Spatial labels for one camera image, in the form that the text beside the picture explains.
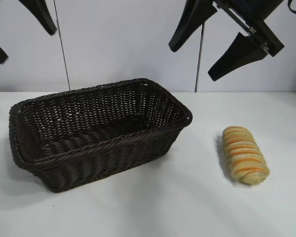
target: wicker basket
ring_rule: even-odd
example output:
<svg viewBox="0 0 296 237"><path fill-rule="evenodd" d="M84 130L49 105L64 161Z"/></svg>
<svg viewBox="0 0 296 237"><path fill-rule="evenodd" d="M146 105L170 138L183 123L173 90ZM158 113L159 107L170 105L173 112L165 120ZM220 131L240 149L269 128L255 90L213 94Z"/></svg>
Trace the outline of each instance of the wicker basket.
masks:
<svg viewBox="0 0 296 237"><path fill-rule="evenodd" d="M134 79L26 100L10 110L17 166L55 193L166 154L191 112L148 79Z"/></svg>

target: striped bread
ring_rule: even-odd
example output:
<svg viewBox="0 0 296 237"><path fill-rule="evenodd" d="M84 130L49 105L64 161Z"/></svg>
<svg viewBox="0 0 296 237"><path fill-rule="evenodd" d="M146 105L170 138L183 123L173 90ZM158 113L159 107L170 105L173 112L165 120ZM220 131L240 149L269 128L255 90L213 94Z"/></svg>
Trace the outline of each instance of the striped bread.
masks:
<svg viewBox="0 0 296 237"><path fill-rule="evenodd" d="M238 182L256 185L270 174L253 135L244 127L227 127L222 141L231 176Z"/></svg>

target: bread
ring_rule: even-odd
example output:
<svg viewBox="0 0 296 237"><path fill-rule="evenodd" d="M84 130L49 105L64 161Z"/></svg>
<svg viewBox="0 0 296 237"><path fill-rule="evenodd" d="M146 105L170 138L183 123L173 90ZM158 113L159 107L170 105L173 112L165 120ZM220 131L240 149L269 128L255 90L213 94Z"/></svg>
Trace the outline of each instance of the bread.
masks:
<svg viewBox="0 0 296 237"><path fill-rule="evenodd" d="M256 185L270 171L253 135L244 127L227 127L222 133L224 152L231 176L238 182Z"/></svg>

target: basket rim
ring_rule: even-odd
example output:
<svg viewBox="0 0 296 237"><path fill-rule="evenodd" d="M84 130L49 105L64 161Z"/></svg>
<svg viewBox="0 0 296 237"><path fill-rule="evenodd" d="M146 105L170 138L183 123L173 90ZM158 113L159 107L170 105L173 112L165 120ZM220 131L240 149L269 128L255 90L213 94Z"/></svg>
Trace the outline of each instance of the basket rim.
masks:
<svg viewBox="0 0 296 237"><path fill-rule="evenodd" d="M80 94L80 93L85 93L85 92L89 92L89 91L97 92L97 91L105 90L108 88L120 87L122 85L127 85L127 84L132 84L132 83L137 83L137 82L145 82L145 83L148 83L148 84L152 85L153 87L155 87L157 90L162 92L163 95L167 97L167 99L169 99L173 103L175 103L179 107L179 109L185 113L185 116L173 121L170 124L166 124L166 125L163 125L160 127L154 127L151 129L141 130L141 131L137 131L137 132L126 134L126 135L121 135L121 136L115 137L113 139L102 141L102 142L99 142L96 144L87 145L87 146L80 148L80 149L74 149L74 150L71 150L68 152L48 155L48 156L44 156L43 158L39 158L39 159L24 160L23 157L20 155L21 151L18 151L19 155L17 156L17 158L18 158L19 165L24 166L25 169L27 169L26 168L27 164L29 166L28 168L31 167L31 169L33 169L33 165L36 166L36 169L41 169L41 168L44 168L45 166L49 166L48 169L50 169L50 165L52 165L52 164L53 165L61 164L61 163L63 163L63 161L67 162L69 160L75 159L78 156L87 155L89 153L93 153L93 152L97 152L97 151L104 152L106 150L111 150L111 148L118 148L118 147L122 147L126 144L132 144L134 142L143 141L146 139L151 139L153 137L160 136L160 135L167 133L167 132L182 130L184 127L191 124L192 118L193 118L191 111L185 105L183 105L177 98L175 98L168 90L166 90L165 88L160 86L158 83L156 83L152 80L149 80L147 78L124 80L124 81L115 82L115 83L103 84L103 85L98 85L98 86L94 86L94 87L87 87L87 88L65 91L65 92L60 92L60 93L53 93L53 94L43 95L43 96L33 98L33 99L28 99L25 101L21 101L21 102L15 104L14 106L12 106L11 110L10 110L10 115L13 112L19 114L19 111L23 106L26 106L26 105L29 105L32 103L42 102L48 98L55 99L55 98L63 97L65 95Z"/></svg>

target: bread roll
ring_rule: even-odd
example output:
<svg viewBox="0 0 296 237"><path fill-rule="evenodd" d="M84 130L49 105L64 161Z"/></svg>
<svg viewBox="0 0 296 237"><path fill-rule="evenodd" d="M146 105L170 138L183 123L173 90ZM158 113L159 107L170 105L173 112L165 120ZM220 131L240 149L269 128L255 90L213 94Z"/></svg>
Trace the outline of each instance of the bread roll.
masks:
<svg viewBox="0 0 296 237"><path fill-rule="evenodd" d="M224 152L231 176L238 182L256 185L270 174L253 135L244 127L227 127L222 133Z"/></svg>

